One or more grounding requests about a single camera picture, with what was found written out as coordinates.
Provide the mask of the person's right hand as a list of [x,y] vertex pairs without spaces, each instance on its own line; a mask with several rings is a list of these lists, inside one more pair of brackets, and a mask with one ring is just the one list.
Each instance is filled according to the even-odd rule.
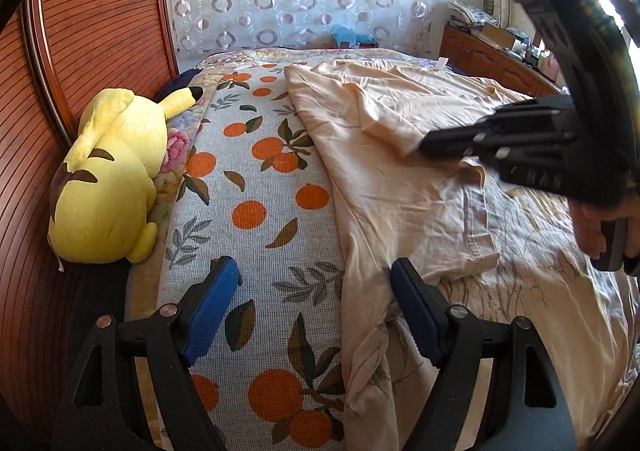
[[596,208],[595,206],[568,202],[570,218],[573,222],[574,237],[579,249],[593,259],[598,259],[606,249],[605,236],[601,224],[619,218],[627,219],[625,255],[636,258],[640,252],[640,201],[637,192],[628,194],[616,208]]

